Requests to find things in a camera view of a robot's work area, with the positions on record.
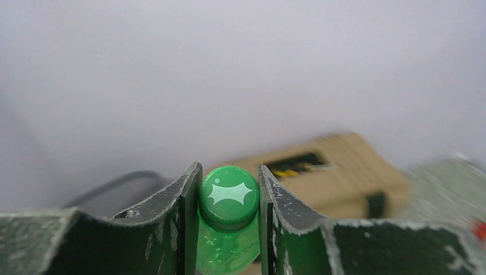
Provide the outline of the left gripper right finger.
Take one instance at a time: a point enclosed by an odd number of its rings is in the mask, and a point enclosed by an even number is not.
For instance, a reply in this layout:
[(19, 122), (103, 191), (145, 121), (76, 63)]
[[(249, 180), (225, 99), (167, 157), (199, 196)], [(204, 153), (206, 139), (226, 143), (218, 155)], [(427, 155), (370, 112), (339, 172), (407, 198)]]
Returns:
[(285, 189), (264, 166), (262, 274), (484, 274), (485, 249), (450, 223), (332, 219)]

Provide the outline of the green plastic bottle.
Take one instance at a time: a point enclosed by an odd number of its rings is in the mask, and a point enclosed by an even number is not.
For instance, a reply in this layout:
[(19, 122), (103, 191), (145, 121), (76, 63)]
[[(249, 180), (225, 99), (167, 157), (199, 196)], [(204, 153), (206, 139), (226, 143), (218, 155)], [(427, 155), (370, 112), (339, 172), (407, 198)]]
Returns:
[(237, 166), (210, 171), (198, 187), (196, 269), (201, 274), (239, 274), (260, 255), (260, 188)]

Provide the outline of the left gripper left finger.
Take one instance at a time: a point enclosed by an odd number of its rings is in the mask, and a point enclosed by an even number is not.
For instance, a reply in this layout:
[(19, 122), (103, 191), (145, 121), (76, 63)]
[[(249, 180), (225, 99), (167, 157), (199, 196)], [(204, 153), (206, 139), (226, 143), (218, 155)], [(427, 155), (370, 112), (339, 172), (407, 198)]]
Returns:
[(202, 166), (112, 218), (78, 208), (1, 214), (2, 274), (194, 274)]

